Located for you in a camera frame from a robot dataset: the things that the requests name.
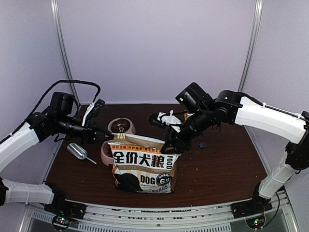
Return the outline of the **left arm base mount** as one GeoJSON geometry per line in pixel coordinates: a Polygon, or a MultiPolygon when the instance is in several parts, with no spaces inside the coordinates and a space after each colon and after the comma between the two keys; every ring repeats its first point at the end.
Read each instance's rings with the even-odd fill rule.
{"type": "Polygon", "coordinates": [[[83,219],[86,205],[66,200],[66,194],[55,184],[46,184],[54,193],[51,204],[43,204],[44,210],[53,213],[52,226],[58,230],[66,230],[77,219],[83,219]]]}

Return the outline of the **metal scoop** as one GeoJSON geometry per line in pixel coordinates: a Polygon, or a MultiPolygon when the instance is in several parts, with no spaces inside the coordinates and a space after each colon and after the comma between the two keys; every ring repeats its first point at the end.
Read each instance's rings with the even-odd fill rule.
{"type": "Polygon", "coordinates": [[[95,165],[97,164],[96,161],[94,161],[94,160],[92,160],[88,157],[87,151],[76,143],[68,144],[67,150],[80,160],[86,159],[86,160],[89,160],[90,162],[92,162],[95,165]]]}

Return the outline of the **yellow binder clip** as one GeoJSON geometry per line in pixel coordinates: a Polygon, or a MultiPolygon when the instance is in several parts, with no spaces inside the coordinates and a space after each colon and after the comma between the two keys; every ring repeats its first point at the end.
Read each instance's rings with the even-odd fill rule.
{"type": "Polygon", "coordinates": [[[119,128],[119,132],[117,133],[118,139],[125,139],[126,138],[126,129],[123,127],[119,128]]]}

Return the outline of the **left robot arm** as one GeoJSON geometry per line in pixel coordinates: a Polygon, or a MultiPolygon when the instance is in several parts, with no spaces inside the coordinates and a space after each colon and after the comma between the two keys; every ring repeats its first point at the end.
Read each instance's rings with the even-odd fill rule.
{"type": "MultiPolygon", "coordinates": [[[[8,164],[23,152],[43,142],[50,136],[64,134],[70,138],[80,138],[81,145],[113,139],[113,134],[93,119],[105,105],[98,99],[91,103],[81,120],[70,116],[75,97],[68,93],[55,92],[50,105],[43,112],[30,114],[21,128],[9,135],[0,144],[0,168],[8,164]]],[[[0,204],[41,203],[55,214],[64,215],[70,207],[65,193],[55,184],[26,184],[7,179],[0,180],[0,204]]]]}

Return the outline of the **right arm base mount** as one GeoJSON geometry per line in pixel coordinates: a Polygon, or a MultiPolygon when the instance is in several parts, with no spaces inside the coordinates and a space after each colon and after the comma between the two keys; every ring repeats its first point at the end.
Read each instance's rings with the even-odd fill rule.
{"type": "Polygon", "coordinates": [[[265,212],[273,208],[270,199],[259,196],[260,184],[256,185],[252,199],[231,204],[234,219],[245,217],[250,229],[261,229],[266,223],[265,212]]]}

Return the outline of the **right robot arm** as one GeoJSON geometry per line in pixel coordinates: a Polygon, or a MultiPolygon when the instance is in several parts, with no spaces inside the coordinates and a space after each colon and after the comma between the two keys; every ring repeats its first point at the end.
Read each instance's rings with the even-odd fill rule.
{"type": "Polygon", "coordinates": [[[176,100],[190,116],[184,121],[173,111],[156,116],[161,127],[172,128],[161,149],[163,154],[189,151],[195,137],[222,123],[265,131],[287,140],[279,164],[257,185],[253,199],[248,201],[251,213],[258,213],[294,174],[309,167],[308,112],[292,113],[231,90],[224,90],[212,98],[195,82],[178,94],[176,100]]]}

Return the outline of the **dog food bag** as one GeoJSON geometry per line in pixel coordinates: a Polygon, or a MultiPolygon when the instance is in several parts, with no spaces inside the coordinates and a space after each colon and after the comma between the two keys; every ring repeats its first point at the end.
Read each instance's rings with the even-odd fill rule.
{"type": "Polygon", "coordinates": [[[175,191],[179,154],[161,154],[164,141],[126,134],[108,141],[113,157],[112,174],[118,190],[169,194],[175,191]]]}

